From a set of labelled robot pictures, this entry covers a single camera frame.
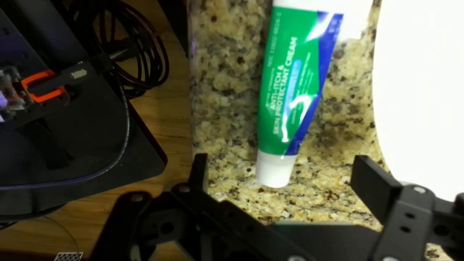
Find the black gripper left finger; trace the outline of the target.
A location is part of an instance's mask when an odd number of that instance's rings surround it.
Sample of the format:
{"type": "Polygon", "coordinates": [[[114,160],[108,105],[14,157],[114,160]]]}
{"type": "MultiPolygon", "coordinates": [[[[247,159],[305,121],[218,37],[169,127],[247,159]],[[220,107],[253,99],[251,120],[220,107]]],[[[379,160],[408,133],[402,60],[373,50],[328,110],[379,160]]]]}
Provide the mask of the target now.
{"type": "Polygon", "coordinates": [[[209,195],[206,168],[208,155],[198,153],[188,181],[160,195],[119,195],[89,261],[150,261],[167,242],[176,242],[192,261],[311,261],[283,233],[209,195]]]}

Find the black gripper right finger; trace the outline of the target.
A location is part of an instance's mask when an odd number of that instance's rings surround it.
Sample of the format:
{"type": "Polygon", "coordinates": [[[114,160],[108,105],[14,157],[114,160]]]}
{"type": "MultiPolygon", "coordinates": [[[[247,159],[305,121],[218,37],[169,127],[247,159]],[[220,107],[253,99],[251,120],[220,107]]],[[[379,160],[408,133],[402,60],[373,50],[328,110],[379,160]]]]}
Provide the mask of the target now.
{"type": "Polygon", "coordinates": [[[436,243],[464,261],[464,194],[438,197],[420,184],[402,184],[367,155],[353,162],[351,188],[383,224],[369,261],[425,261],[436,243]]]}

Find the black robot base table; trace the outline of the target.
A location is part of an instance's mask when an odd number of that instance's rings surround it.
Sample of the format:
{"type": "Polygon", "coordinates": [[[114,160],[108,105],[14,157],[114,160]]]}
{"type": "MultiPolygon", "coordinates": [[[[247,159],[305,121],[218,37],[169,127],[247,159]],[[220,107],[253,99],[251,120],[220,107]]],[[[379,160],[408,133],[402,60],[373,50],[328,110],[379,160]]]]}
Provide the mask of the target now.
{"type": "Polygon", "coordinates": [[[121,0],[2,0],[0,217],[48,214],[73,200],[156,176],[167,155],[130,99],[119,46],[102,39],[121,0]],[[86,68],[35,102],[21,79],[86,68]]]}

